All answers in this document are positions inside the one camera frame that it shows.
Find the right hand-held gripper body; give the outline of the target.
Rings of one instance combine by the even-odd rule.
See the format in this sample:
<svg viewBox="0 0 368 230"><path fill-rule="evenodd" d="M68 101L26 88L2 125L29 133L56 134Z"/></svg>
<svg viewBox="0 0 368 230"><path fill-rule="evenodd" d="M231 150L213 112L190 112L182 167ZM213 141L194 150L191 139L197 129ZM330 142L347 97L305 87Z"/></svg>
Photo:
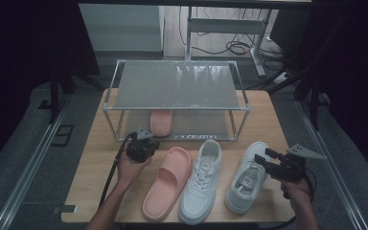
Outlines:
<svg viewBox="0 0 368 230"><path fill-rule="evenodd" d="M267 173L272 177L289 182L300 180L306 174L307 158L325 160L326 156L296 144L287 149L286 154L279 153L277 159L280 164L271 163L272 170Z"/></svg>

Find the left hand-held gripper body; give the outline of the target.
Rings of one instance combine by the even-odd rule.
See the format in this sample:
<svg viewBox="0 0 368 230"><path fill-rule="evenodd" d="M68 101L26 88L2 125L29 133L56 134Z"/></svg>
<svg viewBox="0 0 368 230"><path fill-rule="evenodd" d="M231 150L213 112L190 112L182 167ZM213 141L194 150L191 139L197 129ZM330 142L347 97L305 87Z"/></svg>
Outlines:
<svg viewBox="0 0 368 230"><path fill-rule="evenodd" d="M153 140L153 134L140 126L131 133L126 155L136 163L144 163L154 156L159 146L160 142Z"/></svg>

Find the pink slipper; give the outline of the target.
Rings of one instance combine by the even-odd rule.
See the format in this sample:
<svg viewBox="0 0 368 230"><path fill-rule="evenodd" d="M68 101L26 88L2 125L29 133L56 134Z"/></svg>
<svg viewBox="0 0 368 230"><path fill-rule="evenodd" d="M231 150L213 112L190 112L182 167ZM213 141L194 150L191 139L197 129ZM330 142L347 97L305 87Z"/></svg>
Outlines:
<svg viewBox="0 0 368 230"><path fill-rule="evenodd" d="M183 148L174 147L168 151L142 205L147 220L162 221L169 215L187 183L191 168L191 156Z"/></svg>
<svg viewBox="0 0 368 230"><path fill-rule="evenodd" d="M173 129L173 111L152 110L149 117L149 127L155 137L168 136Z"/></svg>

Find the white sneaker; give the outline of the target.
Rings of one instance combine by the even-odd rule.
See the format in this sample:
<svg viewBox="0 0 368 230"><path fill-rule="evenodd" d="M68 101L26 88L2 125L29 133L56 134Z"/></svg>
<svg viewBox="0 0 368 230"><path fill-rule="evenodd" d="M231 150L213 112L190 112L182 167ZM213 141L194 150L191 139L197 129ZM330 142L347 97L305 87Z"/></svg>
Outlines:
<svg viewBox="0 0 368 230"><path fill-rule="evenodd" d="M212 211L218 187L221 156L218 142L207 140L201 145L179 203L179 217L184 223L200 224Z"/></svg>
<svg viewBox="0 0 368 230"><path fill-rule="evenodd" d="M226 196L225 205L233 213L243 215L249 211L260 194L267 174L265 168L255 161L255 156L264 160L268 145L264 142L251 144L243 154Z"/></svg>

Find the metal frame grey shoe rack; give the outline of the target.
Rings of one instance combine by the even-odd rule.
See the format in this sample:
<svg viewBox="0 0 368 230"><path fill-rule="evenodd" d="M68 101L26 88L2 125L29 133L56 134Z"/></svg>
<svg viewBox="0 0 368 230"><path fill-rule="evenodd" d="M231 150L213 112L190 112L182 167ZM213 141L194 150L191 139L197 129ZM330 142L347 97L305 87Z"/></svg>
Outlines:
<svg viewBox="0 0 368 230"><path fill-rule="evenodd" d="M236 141L251 110L235 61L119 60L103 113L115 140L172 112L166 141Z"/></svg>

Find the person's right hand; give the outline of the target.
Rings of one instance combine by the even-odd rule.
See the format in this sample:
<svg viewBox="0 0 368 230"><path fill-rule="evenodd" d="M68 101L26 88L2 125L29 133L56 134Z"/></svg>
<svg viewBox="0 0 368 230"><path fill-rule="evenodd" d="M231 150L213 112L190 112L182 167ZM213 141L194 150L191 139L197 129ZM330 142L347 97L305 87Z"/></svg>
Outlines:
<svg viewBox="0 0 368 230"><path fill-rule="evenodd" d="M305 179L289 182L281 181L281 190L291 201L301 201L310 199L310 187Z"/></svg>

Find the person's left hand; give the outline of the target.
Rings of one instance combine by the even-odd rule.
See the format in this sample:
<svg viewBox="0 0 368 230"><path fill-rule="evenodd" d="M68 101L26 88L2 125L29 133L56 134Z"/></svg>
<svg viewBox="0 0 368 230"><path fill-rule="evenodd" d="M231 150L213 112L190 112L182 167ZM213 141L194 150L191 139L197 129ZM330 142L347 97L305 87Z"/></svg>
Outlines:
<svg viewBox="0 0 368 230"><path fill-rule="evenodd" d="M140 176L142 170L150 163L151 158L148 158L144 163L134 162L124 152L117 166L118 181L116 186L120 189L127 190Z"/></svg>

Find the black metal stand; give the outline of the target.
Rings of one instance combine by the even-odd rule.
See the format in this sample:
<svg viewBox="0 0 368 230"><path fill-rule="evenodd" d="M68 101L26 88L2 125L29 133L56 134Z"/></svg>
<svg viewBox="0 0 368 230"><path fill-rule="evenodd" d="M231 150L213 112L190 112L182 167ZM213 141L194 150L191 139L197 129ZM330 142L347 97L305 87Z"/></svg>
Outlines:
<svg viewBox="0 0 368 230"><path fill-rule="evenodd" d="M281 83L266 89L266 92L271 95L298 81L293 98L296 101L302 101L310 95L309 120L315 129L318 129L317 112L320 105L319 95L322 78L320 69L342 24L342 21L335 19L332 24L324 28L319 35L311 40L310 44L289 58L282 68L282 70L287 70L296 67L297 72Z"/></svg>
<svg viewBox="0 0 368 230"><path fill-rule="evenodd" d="M93 76L100 75L100 69L95 58L76 65L68 63L62 58L47 58L44 63L44 72L49 77L50 100L43 101L39 109L49 109L51 111L50 124L59 117L60 108L63 106L59 99L59 90L62 90L66 95L71 95L77 89L73 77L77 77L100 91L104 90L104 86L93 79Z"/></svg>

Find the white power strip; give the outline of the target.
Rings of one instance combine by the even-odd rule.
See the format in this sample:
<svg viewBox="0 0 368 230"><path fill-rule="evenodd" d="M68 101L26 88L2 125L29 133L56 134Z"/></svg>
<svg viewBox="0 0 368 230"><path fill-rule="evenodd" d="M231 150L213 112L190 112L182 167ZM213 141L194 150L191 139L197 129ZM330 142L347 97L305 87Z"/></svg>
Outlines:
<svg viewBox="0 0 368 230"><path fill-rule="evenodd" d="M282 73L279 77L277 77L273 82L278 84L285 80L287 80L290 77L290 74L288 73Z"/></svg>

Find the grey cabinet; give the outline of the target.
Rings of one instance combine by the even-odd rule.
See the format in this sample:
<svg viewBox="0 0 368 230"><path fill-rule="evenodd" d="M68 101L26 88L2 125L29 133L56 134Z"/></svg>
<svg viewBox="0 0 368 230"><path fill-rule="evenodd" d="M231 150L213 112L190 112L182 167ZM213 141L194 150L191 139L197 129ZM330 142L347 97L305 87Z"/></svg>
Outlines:
<svg viewBox="0 0 368 230"><path fill-rule="evenodd" d="M97 52L162 52L164 9L159 6L79 4Z"/></svg>

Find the aluminium floor rail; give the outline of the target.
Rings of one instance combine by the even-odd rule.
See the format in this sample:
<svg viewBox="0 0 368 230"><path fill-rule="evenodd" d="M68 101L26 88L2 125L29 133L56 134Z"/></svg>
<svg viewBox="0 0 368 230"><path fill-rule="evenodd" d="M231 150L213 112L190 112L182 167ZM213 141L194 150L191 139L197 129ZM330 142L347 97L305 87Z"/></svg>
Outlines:
<svg viewBox="0 0 368 230"><path fill-rule="evenodd" d="M325 158L324 164L327 173L333 183L333 186L340 198L346 213L356 230L368 230L368 224L366 223L361 210L359 209L354 196L348 189L345 181L343 180L334 160L332 159L331 153L329 152L325 141L323 140L320 132L316 130L311 123L309 117L309 111L302 102L296 102L296 107L302 117L306 129L308 130L310 137L318 150L318 153Z"/></svg>
<svg viewBox="0 0 368 230"><path fill-rule="evenodd" d="M20 174L17 182L11 190L8 199L0 212L0 230L9 230L10 226L12 225L21 203L23 202L32 182L35 179L35 175L40 168L47 150L52 144L52 141L65 116L65 112L71 100L71 95L66 95L63 98L58 115L47 127L42 139L38 143L22 174Z"/></svg>

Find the white desk frame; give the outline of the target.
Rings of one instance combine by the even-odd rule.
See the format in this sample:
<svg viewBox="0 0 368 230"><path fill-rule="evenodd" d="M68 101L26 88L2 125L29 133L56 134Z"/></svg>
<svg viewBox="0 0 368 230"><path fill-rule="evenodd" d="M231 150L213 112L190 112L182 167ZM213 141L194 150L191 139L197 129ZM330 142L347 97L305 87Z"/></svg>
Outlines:
<svg viewBox="0 0 368 230"><path fill-rule="evenodd" d="M185 59L190 60L192 57L191 41L193 33L255 35L257 38L253 41L250 55L258 76L265 78L266 73L259 57L259 51L265 38L270 16L271 10L266 12L262 20L197 18L192 17L192 8L188 8Z"/></svg>

